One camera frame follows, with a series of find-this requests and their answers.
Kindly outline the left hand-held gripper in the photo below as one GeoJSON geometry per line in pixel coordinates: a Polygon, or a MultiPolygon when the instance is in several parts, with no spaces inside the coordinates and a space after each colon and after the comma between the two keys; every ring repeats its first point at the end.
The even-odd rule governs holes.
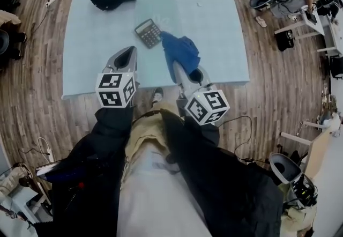
{"type": "Polygon", "coordinates": [[[125,108],[137,91],[137,54],[135,46],[121,49],[98,74],[95,92],[103,108],[125,108]]]}

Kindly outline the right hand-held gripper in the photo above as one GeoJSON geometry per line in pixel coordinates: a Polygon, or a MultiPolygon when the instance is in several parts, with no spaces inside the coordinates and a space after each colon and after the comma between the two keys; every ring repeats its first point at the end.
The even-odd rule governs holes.
{"type": "Polygon", "coordinates": [[[174,62],[173,70],[181,87],[176,100],[181,117],[191,117],[199,125],[206,125],[214,124],[228,112],[230,106],[223,91],[211,82],[203,67],[186,73],[179,62],[174,62]]]}

